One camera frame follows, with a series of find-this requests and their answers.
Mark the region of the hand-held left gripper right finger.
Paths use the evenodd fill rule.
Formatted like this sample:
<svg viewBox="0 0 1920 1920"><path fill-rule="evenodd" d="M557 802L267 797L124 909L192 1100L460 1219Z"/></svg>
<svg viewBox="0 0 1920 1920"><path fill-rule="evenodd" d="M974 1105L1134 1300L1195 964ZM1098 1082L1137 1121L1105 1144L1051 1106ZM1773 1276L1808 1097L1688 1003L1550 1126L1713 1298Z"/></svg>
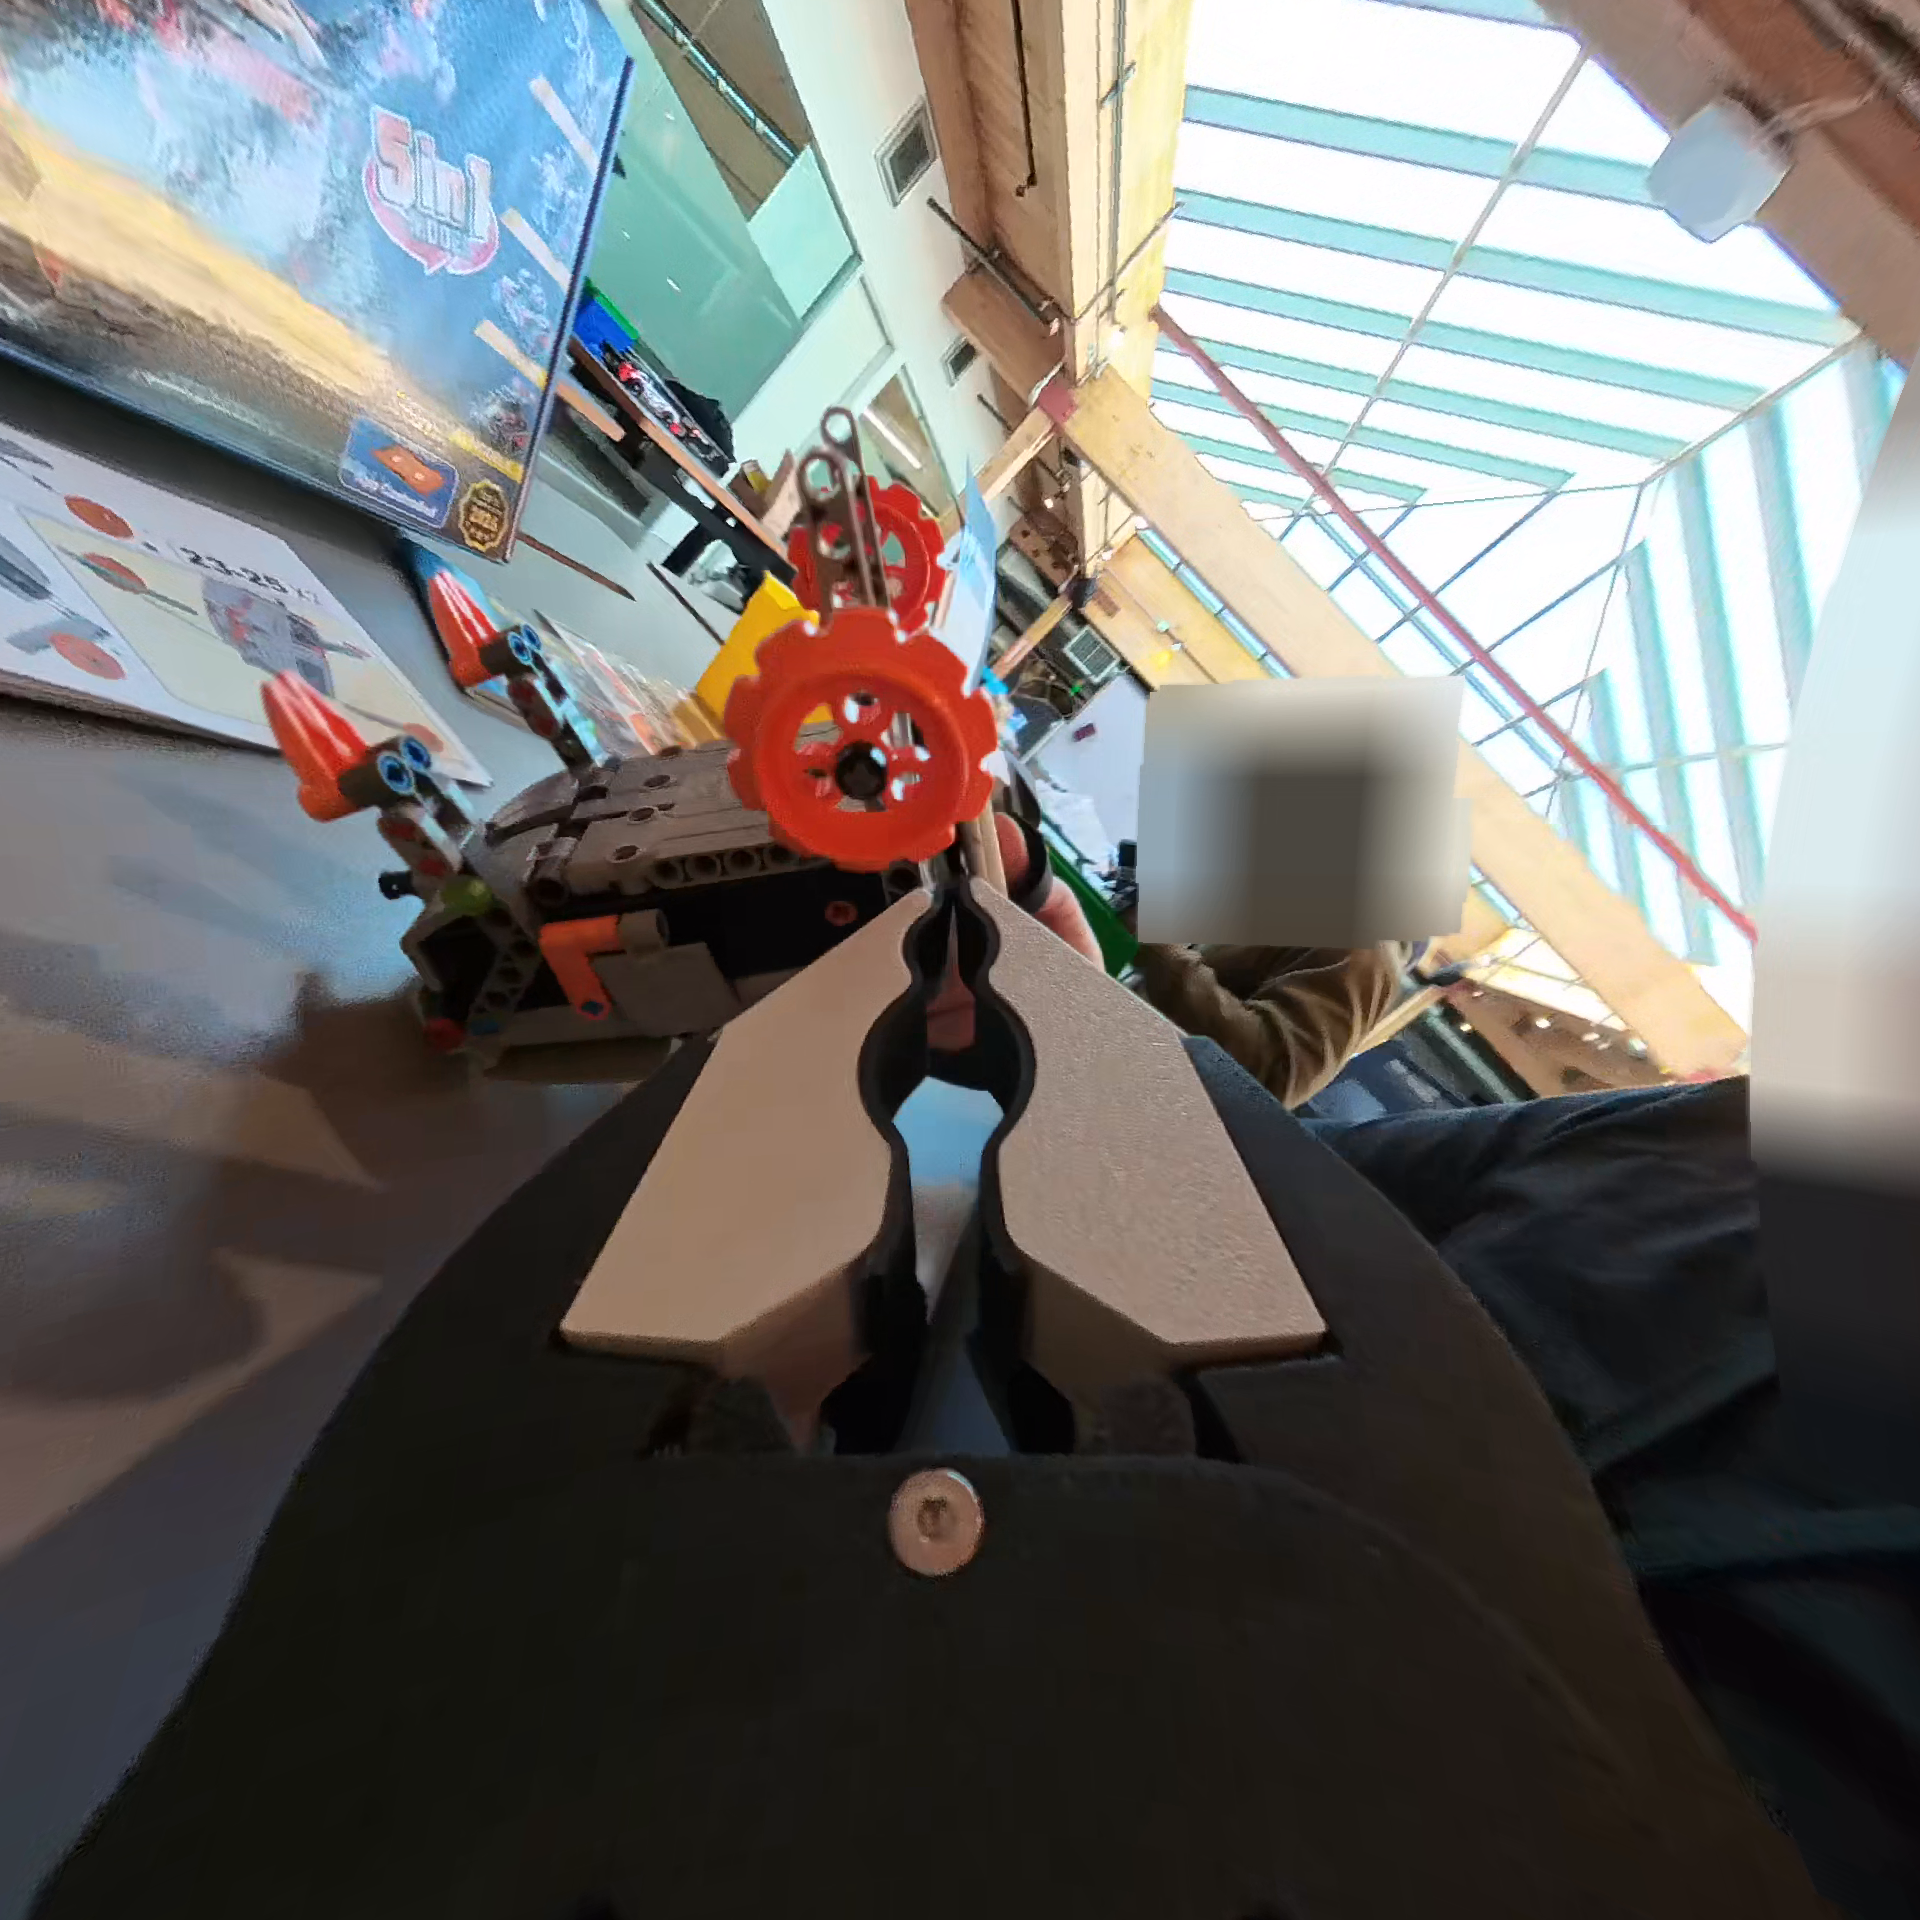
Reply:
<svg viewBox="0 0 1920 1920"><path fill-rule="evenodd" d="M1011 1448L1069 1452L1142 1382L1322 1353L1325 1316L1179 1032L976 881L961 964L1002 1112L969 1348Z"/></svg>

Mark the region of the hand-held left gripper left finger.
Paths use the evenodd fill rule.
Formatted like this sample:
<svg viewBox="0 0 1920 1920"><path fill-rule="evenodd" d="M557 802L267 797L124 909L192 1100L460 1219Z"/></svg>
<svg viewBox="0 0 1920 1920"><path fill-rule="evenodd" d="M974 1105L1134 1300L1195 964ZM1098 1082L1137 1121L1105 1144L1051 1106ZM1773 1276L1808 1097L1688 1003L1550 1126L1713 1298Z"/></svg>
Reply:
<svg viewBox="0 0 1920 1920"><path fill-rule="evenodd" d="M948 931L918 888L720 1028L563 1315L572 1348L756 1382L803 1443L905 1435L929 1302L897 1117Z"/></svg>

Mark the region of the grey orange building-block robot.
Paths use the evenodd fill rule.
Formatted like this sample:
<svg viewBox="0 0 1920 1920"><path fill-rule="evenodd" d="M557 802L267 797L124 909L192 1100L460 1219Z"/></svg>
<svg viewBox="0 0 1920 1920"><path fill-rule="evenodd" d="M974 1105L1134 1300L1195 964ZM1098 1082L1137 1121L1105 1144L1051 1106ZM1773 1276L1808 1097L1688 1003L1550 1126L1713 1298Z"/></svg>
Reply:
<svg viewBox="0 0 1920 1920"><path fill-rule="evenodd" d="M732 747L651 747L598 723L539 626L501 625L465 576L428 606L467 689L496 685L560 758L481 818L419 728L364 737L302 672L261 705L315 820L371 812L397 866L378 881L416 916L424 1042L482 1072L620 1076L714 1033L917 890L923 866L843 872L778 842L730 779Z"/></svg>

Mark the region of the person's right hand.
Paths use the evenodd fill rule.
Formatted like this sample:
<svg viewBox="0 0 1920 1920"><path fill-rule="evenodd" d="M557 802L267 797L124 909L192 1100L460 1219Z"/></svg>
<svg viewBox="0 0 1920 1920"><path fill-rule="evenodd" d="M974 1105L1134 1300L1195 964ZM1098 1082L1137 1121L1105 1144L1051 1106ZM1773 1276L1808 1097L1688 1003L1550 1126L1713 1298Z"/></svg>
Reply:
<svg viewBox="0 0 1920 1920"><path fill-rule="evenodd" d="M1090 961L1098 972L1105 972L1105 956L1085 909L1073 890L1056 878L1041 833L1000 810L993 813L993 827L996 833L1000 868L1009 899L1064 944ZM945 1066L958 1061L971 1044L974 996L962 978L958 942L950 937L945 980L929 1000L929 1049Z"/></svg>

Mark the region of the small printed booklet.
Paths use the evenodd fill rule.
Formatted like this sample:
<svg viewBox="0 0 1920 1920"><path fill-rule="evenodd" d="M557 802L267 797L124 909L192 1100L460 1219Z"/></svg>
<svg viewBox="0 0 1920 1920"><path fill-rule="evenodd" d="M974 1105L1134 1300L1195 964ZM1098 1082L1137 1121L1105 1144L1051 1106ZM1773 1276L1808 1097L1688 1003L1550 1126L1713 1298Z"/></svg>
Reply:
<svg viewBox="0 0 1920 1920"><path fill-rule="evenodd" d="M545 613L505 609L437 548L404 536L395 541L395 560L442 646L449 675L470 705L521 723L507 681L465 680L460 660L492 632L525 626L611 752L690 749L717 739L707 708L682 689L644 676L636 662L609 653Z"/></svg>

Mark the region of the yellow plastic bin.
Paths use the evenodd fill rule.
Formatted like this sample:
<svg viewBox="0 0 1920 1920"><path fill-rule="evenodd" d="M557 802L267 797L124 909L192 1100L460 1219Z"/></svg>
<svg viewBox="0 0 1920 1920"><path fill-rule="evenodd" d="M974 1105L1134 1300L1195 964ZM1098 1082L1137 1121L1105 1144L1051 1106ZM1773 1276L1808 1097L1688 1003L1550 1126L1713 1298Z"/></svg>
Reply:
<svg viewBox="0 0 1920 1920"><path fill-rule="evenodd" d="M720 642L714 660L698 680L690 700L710 723L710 737L726 739L726 707L733 684L758 675L758 650L793 622L816 620L813 609L803 604L790 587L773 573L763 576L748 597L737 625Z"/></svg>

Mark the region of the red ceiling pipe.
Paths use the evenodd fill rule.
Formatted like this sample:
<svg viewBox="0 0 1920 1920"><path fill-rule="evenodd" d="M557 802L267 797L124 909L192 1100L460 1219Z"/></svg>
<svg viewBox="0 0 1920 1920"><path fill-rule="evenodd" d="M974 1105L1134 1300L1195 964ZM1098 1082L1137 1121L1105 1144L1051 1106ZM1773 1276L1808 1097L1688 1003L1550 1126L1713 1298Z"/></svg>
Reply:
<svg viewBox="0 0 1920 1920"><path fill-rule="evenodd" d="M1636 835L1642 835L1672 866L1676 878L1688 885L1708 907L1718 912L1728 925L1747 940L1749 947L1757 942L1757 925L1756 921L1741 909L1741 905L1731 899L1693 860L1691 850L1668 835L1645 810L1635 802L1621 782L1604 763L1592 756L1579 744L1577 737L1563 728L1550 710L1547 705L1539 702L1521 680L1515 680L1501 659L1474 637L1442 604L1442 598L1432 589L1393 548L1393 545L1376 533L1352 506L1345 494L1339 494L1337 484L1313 461L1306 460L1300 450L1286 440L1286 434L1273 424L1273 418L1265 412L1258 398L1249 395L1233 376L1206 353L1188 330L1178 323L1164 306L1164 302L1154 302L1149 308L1153 323L1156 325L1161 339L1173 342L1178 353L1182 353L1206 380L1213 393L1242 418L1245 421L1258 434L1259 441L1270 449L1270 452L1282 461L1285 469L1294 472L1313 491L1313 496L1339 521L1357 541L1361 548L1372 556L1390 579L1411 597L1411 604L1426 613L1429 620L1446 633L1465 653L1465 659L1476 666L1491 684L1496 684L1517 708L1517 718L1531 723L1545 739L1553 744L1566 768L1574 774L1587 778L1608 800L1610 810L1624 820L1624 826Z"/></svg>

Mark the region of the blue white banner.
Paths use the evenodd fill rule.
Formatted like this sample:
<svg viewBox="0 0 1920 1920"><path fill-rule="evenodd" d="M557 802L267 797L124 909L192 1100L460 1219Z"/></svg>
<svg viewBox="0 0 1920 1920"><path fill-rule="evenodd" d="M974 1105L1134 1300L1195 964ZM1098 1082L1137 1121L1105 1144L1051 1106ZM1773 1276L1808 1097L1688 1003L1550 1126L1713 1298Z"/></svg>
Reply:
<svg viewBox="0 0 1920 1920"><path fill-rule="evenodd" d="M966 693L981 684L1000 593L1000 525L974 473L961 494L962 518L945 548L948 594L938 626L945 646L965 668Z"/></svg>

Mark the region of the white instruction booklet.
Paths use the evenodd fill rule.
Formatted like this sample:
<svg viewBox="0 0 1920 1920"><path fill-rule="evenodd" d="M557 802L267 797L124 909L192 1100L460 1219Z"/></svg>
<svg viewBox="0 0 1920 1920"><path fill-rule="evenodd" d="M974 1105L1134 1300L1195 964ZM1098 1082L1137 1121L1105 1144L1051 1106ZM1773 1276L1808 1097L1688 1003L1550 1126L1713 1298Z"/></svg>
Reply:
<svg viewBox="0 0 1920 1920"><path fill-rule="evenodd" d="M275 536L3 424L3 691L275 749L261 691L294 675L374 744L492 782L395 660Z"/></svg>

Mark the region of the wooden background table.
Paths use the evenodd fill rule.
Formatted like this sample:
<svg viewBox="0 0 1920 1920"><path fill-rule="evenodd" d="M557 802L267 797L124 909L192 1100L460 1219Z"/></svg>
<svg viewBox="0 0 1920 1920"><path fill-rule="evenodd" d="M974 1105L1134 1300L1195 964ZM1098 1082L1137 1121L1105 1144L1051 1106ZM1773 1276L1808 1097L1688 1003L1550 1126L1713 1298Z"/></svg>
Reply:
<svg viewBox="0 0 1920 1920"><path fill-rule="evenodd" d="M746 602L768 579L793 580L756 494L714 434L730 421L714 401L664 373L629 325L595 291L578 302L568 337L569 388L577 412L602 425L633 469L642 491L684 513L688 533L661 563L688 584L710 550L726 556L726 576Z"/></svg>

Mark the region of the blue toy kit box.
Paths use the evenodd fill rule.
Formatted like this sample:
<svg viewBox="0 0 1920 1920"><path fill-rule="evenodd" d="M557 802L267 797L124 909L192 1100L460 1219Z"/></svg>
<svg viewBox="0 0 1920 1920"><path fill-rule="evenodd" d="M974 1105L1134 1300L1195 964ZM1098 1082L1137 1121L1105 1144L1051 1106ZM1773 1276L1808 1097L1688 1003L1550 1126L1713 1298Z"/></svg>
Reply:
<svg viewBox="0 0 1920 1920"><path fill-rule="evenodd" d="M4 354L504 563L632 82L590 3L4 3Z"/></svg>

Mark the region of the white ceiling device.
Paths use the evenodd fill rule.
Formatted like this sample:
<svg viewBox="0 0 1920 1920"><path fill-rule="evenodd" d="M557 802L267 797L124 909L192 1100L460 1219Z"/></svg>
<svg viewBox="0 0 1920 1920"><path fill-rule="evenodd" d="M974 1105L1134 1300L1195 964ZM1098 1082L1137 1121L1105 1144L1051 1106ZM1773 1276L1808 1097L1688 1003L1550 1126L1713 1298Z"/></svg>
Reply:
<svg viewBox="0 0 1920 1920"><path fill-rule="evenodd" d="M1793 169L1793 136L1738 98L1676 128L1645 172L1648 201L1701 245L1752 224Z"/></svg>

